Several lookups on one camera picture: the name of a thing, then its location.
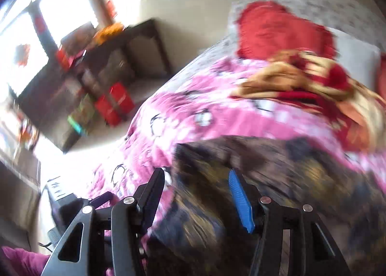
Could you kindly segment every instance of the pink bedspread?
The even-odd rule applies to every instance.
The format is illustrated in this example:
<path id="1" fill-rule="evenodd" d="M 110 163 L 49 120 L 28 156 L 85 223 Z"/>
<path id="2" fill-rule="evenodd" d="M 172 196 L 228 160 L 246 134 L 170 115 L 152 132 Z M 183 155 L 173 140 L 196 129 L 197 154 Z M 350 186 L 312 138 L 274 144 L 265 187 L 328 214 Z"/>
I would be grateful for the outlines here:
<path id="1" fill-rule="evenodd" d="M 308 136 L 346 166 L 373 170 L 386 191 L 386 151 L 344 153 L 327 120 L 268 100 L 233 100 L 230 90 L 265 61 L 225 57 L 203 69 L 176 93 L 160 92 L 148 99 L 134 117 L 127 141 L 95 171 L 89 197 L 106 191 L 119 198 L 132 195 L 146 183 L 155 167 L 171 166 L 177 143 L 217 138 L 221 135 L 292 139 Z M 165 189 L 156 214 L 161 220 L 172 198 Z"/>

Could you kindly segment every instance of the dark brown blanket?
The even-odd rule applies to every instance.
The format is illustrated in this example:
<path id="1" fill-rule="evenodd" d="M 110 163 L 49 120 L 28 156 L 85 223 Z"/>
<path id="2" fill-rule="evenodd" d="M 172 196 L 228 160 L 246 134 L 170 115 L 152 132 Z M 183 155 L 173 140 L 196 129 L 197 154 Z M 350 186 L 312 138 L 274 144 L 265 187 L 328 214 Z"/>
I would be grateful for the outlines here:
<path id="1" fill-rule="evenodd" d="M 175 197 L 148 241 L 148 275 L 248 275 L 258 236 L 241 225 L 231 168 L 281 205 L 311 204 L 353 275 L 386 275 L 386 201 L 372 173 L 347 169 L 306 139 L 237 136 L 177 146 Z"/>

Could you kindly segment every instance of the dark wooden desk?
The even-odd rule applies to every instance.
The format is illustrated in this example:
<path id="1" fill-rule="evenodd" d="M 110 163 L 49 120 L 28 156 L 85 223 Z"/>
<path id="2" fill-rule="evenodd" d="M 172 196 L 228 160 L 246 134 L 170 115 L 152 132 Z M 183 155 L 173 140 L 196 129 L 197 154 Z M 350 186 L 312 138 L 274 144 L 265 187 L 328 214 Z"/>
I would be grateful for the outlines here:
<path id="1" fill-rule="evenodd" d="M 136 26 L 127 27 L 122 33 L 87 51 L 82 63 L 87 65 L 88 69 L 94 76 L 97 76 L 107 65 L 111 53 L 114 50 L 121 49 L 126 60 L 133 68 L 135 75 L 138 76 L 140 74 L 140 66 L 136 62 L 134 58 L 135 56 L 132 54 L 130 47 L 128 46 L 130 40 L 137 36 L 144 36 L 155 40 L 165 71 L 167 75 L 171 77 L 172 67 L 169 59 L 167 58 L 167 54 L 156 28 L 156 22 L 154 19 L 149 19 Z"/>

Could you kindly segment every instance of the bed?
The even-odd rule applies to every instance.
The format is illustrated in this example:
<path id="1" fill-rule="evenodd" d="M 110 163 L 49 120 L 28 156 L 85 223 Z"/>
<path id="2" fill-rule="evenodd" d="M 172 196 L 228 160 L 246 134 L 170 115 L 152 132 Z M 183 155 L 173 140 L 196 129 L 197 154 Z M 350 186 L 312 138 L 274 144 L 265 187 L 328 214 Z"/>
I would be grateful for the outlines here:
<path id="1" fill-rule="evenodd" d="M 147 182 L 155 167 L 168 168 L 177 143 L 213 139 L 222 135 L 245 135 L 271 139 L 307 136 L 348 168 L 373 170 L 386 190 L 386 151 L 344 151 L 325 120 L 298 108 L 273 101 L 229 101 L 224 92 L 265 67 L 265 61 L 239 60 L 236 21 L 255 0 L 232 4 L 228 35 L 198 56 L 161 87 L 139 109 L 125 141 L 90 175 L 87 196 L 106 191 L 119 199 L 132 195 Z M 295 15 L 386 49 L 386 24 L 354 0 L 275 0 Z M 254 125 L 251 125 L 253 114 Z M 173 190 L 165 185 L 154 220 L 166 214 Z"/>

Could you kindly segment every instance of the blue gripper pad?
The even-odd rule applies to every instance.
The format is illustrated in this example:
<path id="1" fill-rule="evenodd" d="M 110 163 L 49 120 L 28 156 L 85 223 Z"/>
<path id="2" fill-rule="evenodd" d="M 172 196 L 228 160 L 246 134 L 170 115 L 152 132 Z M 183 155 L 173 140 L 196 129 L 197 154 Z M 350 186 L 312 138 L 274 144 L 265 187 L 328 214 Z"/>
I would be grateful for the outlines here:
<path id="1" fill-rule="evenodd" d="M 248 233 L 251 234 L 255 229 L 252 206 L 240 183 L 239 178 L 236 175 L 236 172 L 233 169 L 229 172 L 228 182 L 233 201 L 235 202 L 237 211 L 239 212 L 241 223 L 247 229 Z"/>

